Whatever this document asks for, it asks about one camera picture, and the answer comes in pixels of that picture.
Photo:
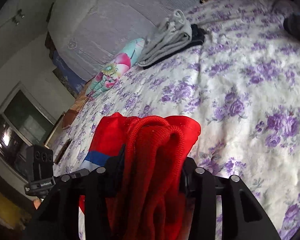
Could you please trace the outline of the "person's left hand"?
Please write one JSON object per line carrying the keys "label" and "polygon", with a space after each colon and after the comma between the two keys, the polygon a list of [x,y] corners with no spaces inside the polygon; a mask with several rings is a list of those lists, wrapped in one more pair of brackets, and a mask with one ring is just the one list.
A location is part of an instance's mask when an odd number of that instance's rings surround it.
{"label": "person's left hand", "polygon": [[33,204],[34,204],[34,207],[36,208],[36,210],[38,209],[38,207],[41,205],[42,201],[40,198],[36,198],[33,200]]}

